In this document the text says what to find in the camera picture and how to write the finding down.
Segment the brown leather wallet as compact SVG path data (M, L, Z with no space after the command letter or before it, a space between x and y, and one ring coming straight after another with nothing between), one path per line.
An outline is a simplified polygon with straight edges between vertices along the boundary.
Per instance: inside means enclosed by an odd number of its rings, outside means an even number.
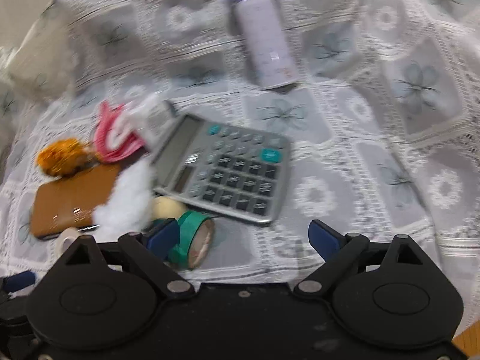
M93 212L107 202L120 170L119 165L97 165L42 184L32 206L30 233L42 239L93 225Z

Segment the pink and white cloth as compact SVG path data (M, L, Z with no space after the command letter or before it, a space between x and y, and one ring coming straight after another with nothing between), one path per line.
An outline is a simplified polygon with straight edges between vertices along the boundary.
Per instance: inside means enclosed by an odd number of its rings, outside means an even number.
M101 102L94 132L94 153L101 163L114 164L128 158L145 146L128 116L125 104L112 107Z

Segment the beige tape roll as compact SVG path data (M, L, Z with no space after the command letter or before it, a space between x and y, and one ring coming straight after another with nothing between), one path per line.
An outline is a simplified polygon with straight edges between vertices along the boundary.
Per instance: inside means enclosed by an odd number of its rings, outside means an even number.
M64 253L80 235L87 232L86 228L67 228L59 235L56 241L56 250L60 254Z

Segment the green tape roll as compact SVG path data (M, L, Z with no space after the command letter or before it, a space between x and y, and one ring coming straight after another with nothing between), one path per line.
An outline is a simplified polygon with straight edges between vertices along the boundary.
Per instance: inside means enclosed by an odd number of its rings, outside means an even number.
M180 239L168 252L168 261L180 269L193 270L208 255L215 235L215 223L210 216L197 211L186 211L177 222Z

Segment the orange pumpkin pouch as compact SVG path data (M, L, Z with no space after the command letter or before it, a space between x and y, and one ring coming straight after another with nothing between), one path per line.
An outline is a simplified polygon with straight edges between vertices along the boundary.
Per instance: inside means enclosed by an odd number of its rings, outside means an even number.
M91 160L89 146L75 138L58 140L42 149L36 158L41 171L51 177L72 176Z

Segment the grey desk calculator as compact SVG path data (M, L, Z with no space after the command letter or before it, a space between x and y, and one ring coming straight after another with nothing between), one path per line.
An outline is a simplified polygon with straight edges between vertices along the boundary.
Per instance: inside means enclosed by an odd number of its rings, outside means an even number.
M277 133L181 115L154 153L154 191L185 205L268 226L290 176L290 140Z

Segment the teal and cream mushroom stamp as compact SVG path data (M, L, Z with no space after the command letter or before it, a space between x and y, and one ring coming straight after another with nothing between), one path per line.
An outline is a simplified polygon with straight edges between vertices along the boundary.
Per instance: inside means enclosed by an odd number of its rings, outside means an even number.
M160 224L167 219L178 220L186 211L188 209L184 203L171 197L155 197L152 203L152 223Z

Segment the floral lace cloth cover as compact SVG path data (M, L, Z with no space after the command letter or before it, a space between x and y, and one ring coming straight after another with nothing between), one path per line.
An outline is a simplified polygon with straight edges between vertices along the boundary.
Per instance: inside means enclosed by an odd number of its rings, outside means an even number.
M161 93L176 111L289 137L278 220L217 220L194 283L293 281L320 265L320 219L384 242L411 236L479 319L479 0L276 0L300 73L256 83L229 0L1 0L1 272L44 274L54 245L29 232L39 150L88 141L104 101Z

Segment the white fluffy plush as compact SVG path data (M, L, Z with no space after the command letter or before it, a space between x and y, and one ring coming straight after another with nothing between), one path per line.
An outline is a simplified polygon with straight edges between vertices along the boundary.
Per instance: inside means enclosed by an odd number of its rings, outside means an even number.
M152 220L154 169L144 157L123 170L103 205L93 211L96 242L115 242L120 236L140 232Z

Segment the purple water bottle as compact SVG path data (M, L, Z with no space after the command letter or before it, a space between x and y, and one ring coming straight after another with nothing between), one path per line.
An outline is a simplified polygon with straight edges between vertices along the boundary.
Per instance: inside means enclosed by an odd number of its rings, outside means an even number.
M278 89L299 81L281 17L274 0L230 0L256 78L262 89Z

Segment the small white tube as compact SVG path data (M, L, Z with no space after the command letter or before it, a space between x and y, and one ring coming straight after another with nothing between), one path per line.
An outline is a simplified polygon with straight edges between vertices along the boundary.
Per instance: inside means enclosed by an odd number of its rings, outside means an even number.
M128 120L145 145L154 149L176 120L176 108L160 93L153 93L128 112Z

